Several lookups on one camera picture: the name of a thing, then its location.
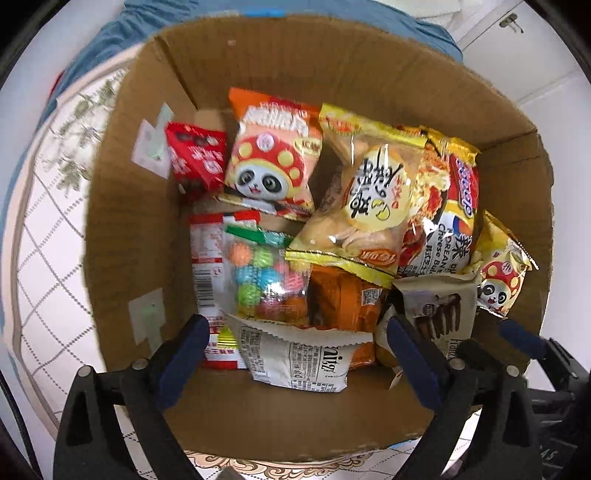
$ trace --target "snack bag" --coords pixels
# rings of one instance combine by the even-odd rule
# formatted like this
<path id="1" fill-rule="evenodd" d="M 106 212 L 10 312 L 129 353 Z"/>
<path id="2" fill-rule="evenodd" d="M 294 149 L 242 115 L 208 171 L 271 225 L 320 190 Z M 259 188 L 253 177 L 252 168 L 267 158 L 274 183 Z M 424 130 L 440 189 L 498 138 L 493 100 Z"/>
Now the snack bag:
<path id="1" fill-rule="evenodd" d="M 319 330 L 227 315 L 252 378 L 278 387 L 336 393 L 347 387 L 353 354 L 372 334 Z"/>
<path id="2" fill-rule="evenodd" d="M 431 128 L 399 127 L 427 137 L 410 200 L 399 274 L 456 273 L 468 265 L 478 208 L 479 151 Z"/>
<path id="3" fill-rule="evenodd" d="M 309 298 L 318 305 L 314 325 L 372 333 L 378 323 L 386 290 L 337 267 L 314 265 Z M 364 343 L 353 354 L 349 369 L 375 363 L 373 343 Z"/>
<path id="4" fill-rule="evenodd" d="M 170 122 L 164 130 L 174 176 L 182 194 L 197 200 L 223 186 L 226 132 Z"/>
<path id="5" fill-rule="evenodd" d="M 386 339 L 388 321 L 396 313 L 405 314 L 419 334 L 433 341 L 446 358 L 454 358 L 457 346 L 472 335 L 479 282 L 475 273 L 444 273 L 395 280 L 392 286 L 402 293 L 404 304 L 392 305 L 375 330 L 376 354 L 380 363 L 387 367 L 397 365 Z"/>
<path id="6" fill-rule="evenodd" d="M 309 325 L 306 290 L 310 266 L 285 261 L 285 246 L 291 240 L 282 233 L 226 227 L 226 258 L 231 273 L 224 292 L 235 299 L 226 313 Z"/>
<path id="7" fill-rule="evenodd" d="M 329 189 L 332 204 L 306 223 L 288 257 L 337 265 L 387 287 L 388 279 L 354 264 L 397 273 L 426 138 L 327 104 L 320 125 L 343 162 L 340 182 Z"/>
<path id="8" fill-rule="evenodd" d="M 538 268 L 515 235 L 485 211 L 484 229 L 466 269 L 479 273 L 479 306 L 506 317 L 532 265 Z"/>
<path id="9" fill-rule="evenodd" d="M 204 367 L 246 368 L 238 344 L 225 327 L 224 315 L 213 292 L 223 289 L 229 266 L 223 259 L 223 236 L 226 224 L 255 228 L 260 213 L 254 210 L 235 213 L 209 213 L 190 217 L 193 288 L 199 313 L 209 322 L 209 343 L 205 348 Z"/>
<path id="10" fill-rule="evenodd" d="M 231 88 L 240 122 L 219 196 L 234 205 L 306 221 L 314 212 L 308 180 L 322 149 L 318 110 L 264 93 Z"/>

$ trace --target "orange snack bag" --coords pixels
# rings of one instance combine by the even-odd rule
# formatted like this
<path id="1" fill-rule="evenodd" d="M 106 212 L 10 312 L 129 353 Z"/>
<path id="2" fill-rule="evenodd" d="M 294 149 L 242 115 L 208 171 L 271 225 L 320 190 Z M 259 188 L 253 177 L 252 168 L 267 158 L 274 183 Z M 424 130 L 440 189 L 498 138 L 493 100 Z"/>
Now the orange snack bag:
<path id="1" fill-rule="evenodd" d="M 324 328 L 373 332 L 386 290 L 337 267 L 314 265 L 309 295 L 319 307 L 314 323 Z M 375 363 L 375 345 L 364 343 L 353 354 L 349 369 Z"/>
<path id="2" fill-rule="evenodd" d="M 322 149 L 316 107 L 231 88 L 240 122 L 220 200 L 292 220 L 314 212 L 308 180 Z"/>

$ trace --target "white wall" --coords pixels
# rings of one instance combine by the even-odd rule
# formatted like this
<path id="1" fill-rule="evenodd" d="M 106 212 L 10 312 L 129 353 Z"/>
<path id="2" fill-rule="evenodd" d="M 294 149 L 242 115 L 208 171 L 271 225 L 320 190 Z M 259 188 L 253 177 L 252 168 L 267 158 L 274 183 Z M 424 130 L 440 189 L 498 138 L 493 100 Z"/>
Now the white wall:
<path id="1" fill-rule="evenodd" d="M 538 126 L 554 168 L 554 261 L 541 334 L 591 368 L 591 85 L 582 71 L 519 106 Z M 532 386 L 546 385 L 532 364 Z"/>

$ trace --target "barcode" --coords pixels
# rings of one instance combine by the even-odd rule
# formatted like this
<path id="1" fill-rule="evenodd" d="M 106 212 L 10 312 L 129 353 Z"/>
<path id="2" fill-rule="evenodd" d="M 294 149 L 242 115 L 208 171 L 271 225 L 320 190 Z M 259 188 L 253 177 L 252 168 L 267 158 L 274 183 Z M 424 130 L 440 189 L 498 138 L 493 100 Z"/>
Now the barcode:
<path id="1" fill-rule="evenodd" d="M 193 289 L 200 309 L 214 308 L 212 273 L 210 270 L 197 269 L 193 266 Z"/>

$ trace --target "yellow snack bag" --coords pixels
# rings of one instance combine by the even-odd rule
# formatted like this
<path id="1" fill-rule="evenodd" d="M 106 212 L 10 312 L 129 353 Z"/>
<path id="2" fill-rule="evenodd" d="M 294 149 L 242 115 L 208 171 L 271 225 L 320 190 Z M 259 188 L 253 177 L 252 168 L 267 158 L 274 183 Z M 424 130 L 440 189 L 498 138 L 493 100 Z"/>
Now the yellow snack bag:
<path id="1" fill-rule="evenodd" d="M 538 268 L 515 235 L 489 212 L 484 211 L 484 229 L 466 271 L 478 272 L 478 305 L 505 317 L 521 291 L 525 273 Z"/>
<path id="2" fill-rule="evenodd" d="M 383 286 L 398 269 L 411 191 L 425 136 L 402 132 L 333 105 L 319 116 L 343 165 L 340 181 L 291 243 L 286 258 L 336 265 Z M 359 274 L 359 266 L 364 272 Z M 374 278 L 371 269 L 380 277 Z"/>

